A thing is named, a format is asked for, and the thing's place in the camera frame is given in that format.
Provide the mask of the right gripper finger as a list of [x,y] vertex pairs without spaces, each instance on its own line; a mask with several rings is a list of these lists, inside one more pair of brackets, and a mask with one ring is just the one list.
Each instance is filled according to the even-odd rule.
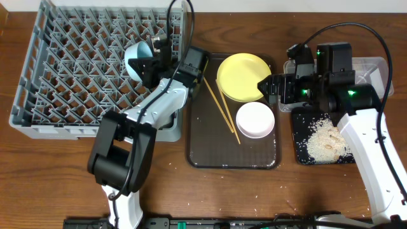
[[272,75],[269,75],[258,83],[258,89],[270,89],[271,85]]
[[271,88],[270,89],[258,89],[265,99],[269,99],[271,96]]

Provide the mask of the yellow plate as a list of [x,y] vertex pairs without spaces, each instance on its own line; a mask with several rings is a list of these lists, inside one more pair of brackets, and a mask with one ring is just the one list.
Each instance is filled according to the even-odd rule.
[[222,61],[216,79],[228,98],[237,102],[253,102],[263,97],[258,83],[271,73],[269,65],[259,56],[237,53]]

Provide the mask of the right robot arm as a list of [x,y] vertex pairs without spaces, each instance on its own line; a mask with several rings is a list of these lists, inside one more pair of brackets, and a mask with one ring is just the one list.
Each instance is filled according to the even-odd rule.
[[271,74],[257,84],[266,100],[307,103],[327,113],[353,154],[371,205],[374,228],[406,228],[406,170],[388,133],[373,85],[357,84],[349,43],[288,49],[291,74]]

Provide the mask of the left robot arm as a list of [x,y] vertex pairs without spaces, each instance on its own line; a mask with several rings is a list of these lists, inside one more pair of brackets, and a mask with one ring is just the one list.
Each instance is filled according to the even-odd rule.
[[157,132],[201,83],[209,56],[191,47],[174,62],[163,52],[154,56],[144,43],[125,51],[128,74],[154,90],[124,113],[108,111],[97,131],[87,170],[108,198],[109,228],[137,228],[141,222],[139,190],[151,168]]

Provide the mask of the blue bowl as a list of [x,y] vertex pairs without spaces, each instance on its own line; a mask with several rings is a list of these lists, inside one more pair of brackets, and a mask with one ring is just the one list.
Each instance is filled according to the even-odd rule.
[[138,82],[143,81],[144,66],[147,61],[153,59],[153,53],[145,41],[130,45],[125,50],[125,68],[128,75]]

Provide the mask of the pink bowl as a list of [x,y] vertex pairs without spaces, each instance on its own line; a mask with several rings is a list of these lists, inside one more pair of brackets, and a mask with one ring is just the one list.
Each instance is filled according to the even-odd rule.
[[261,102],[248,102],[236,114],[239,131],[251,139],[261,139],[270,134],[276,124],[271,108]]

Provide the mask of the leftover rice pile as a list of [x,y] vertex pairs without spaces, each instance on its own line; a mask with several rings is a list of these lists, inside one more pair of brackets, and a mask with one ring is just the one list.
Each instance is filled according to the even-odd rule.
[[351,150],[331,120],[321,118],[309,126],[311,135],[306,141],[308,157],[316,164],[337,163],[341,158],[353,157]]

